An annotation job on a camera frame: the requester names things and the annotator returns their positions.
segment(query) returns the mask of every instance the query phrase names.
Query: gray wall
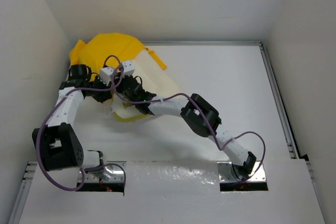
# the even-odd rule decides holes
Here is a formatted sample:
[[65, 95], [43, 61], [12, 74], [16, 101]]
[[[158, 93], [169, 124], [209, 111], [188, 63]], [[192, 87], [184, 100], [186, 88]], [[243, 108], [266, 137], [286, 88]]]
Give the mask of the gray wall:
[[69, 44], [44, 0], [0, 0], [0, 223], [7, 223], [32, 130], [56, 102]]
[[46, 0], [71, 42], [118, 31], [142, 40], [264, 40], [284, 0]]
[[267, 48], [327, 223], [336, 223], [336, 1], [286, 0]]

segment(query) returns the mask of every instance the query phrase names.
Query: clothing tag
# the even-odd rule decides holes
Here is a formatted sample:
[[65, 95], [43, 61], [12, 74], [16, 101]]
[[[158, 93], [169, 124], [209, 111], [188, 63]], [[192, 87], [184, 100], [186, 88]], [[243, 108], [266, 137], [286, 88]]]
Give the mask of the clothing tag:
[[110, 103], [108, 106], [105, 107], [106, 116], [108, 117], [113, 112], [114, 112], [114, 110], [113, 110], [113, 107], [112, 107], [112, 103]]

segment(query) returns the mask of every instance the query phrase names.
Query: table surface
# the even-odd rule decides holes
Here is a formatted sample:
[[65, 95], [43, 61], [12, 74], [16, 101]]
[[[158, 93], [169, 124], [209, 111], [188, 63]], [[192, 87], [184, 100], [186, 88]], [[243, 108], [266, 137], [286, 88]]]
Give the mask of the table surface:
[[[290, 159], [259, 47], [150, 48], [181, 90], [199, 93], [219, 111], [232, 135], [252, 130], [263, 136], [269, 191], [220, 193], [214, 161], [227, 156], [192, 133], [182, 119], [160, 116], [121, 123], [105, 115], [108, 103], [85, 99], [75, 132], [84, 149], [127, 161], [125, 196], [61, 191], [38, 169], [21, 223], [323, 223], [304, 161]], [[258, 138], [240, 141], [261, 157]], [[77, 180], [76, 169], [51, 174], [68, 186]]]

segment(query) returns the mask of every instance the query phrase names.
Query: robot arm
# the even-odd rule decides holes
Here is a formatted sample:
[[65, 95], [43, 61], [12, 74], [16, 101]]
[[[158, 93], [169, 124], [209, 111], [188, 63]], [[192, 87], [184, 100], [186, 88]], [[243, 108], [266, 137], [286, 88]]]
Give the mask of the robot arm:
[[[125, 61], [122, 64], [123, 72], [119, 73], [114, 80], [114, 82], [116, 82], [121, 79], [117, 87], [117, 92], [125, 96], [131, 102], [142, 102], [141, 104], [135, 104], [135, 107], [141, 113], [181, 117], [195, 134], [208, 137], [216, 143], [207, 124], [205, 124], [205, 121], [201, 115], [199, 115], [192, 102], [185, 97], [172, 98], [164, 101], [163, 97], [145, 91], [142, 85], [137, 82], [136, 78], [132, 76], [135, 70], [134, 64], [131, 61]], [[88, 80], [91, 79], [91, 74], [90, 71], [87, 73], [87, 66], [71, 66], [68, 80], [63, 82], [60, 86], [57, 103], [59, 103], [70, 90], [78, 87], [106, 89], [106, 87], [111, 86], [113, 72], [113, 68], [102, 68], [99, 72], [99, 77], [96, 77], [93, 82], [89, 82]], [[89, 168], [102, 165], [101, 152], [84, 151], [72, 128], [76, 112], [86, 96], [92, 96], [99, 102], [103, 102], [112, 97], [110, 91], [93, 92], [82, 90], [76, 90], [66, 97], [65, 102], [47, 122], [41, 137], [40, 153], [46, 170], [79, 166]], [[248, 177], [254, 167], [256, 157], [252, 152], [240, 146], [226, 131], [222, 126], [222, 121], [216, 109], [198, 94], [193, 94], [191, 99], [198, 105], [209, 121], [212, 130], [216, 134], [216, 144], [223, 147], [230, 143], [223, 151], [237, 168], [238, 173], [244, 177]], [[151, 101], [154, 100], [160, 100], [160, 102], [151, 103]], [[35, 143], [38, 130], [39, 129], [35, 129], [33, 131], [33, 140]]]

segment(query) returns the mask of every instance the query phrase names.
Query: yellow cloth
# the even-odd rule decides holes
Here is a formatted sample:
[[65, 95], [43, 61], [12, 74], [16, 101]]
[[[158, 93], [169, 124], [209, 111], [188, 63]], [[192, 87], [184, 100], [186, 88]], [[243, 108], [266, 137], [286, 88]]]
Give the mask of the yellow cloth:
[[[121, 61], [132, 60], [143, 49], [148, 51], [161, 69], [167, 68], [155, 52], [145, 47], [138, 39], [119, 33], [98, 34], [87, 44], [79, 40], [71, 50], [69, 57], [71, 65], [85, 64], [91, 68], [92, 72], [99, 73], [109, 55], [115, 55]], [[110, 58], [107, 65], [116, 68], [118, 63], [115, 59]]]

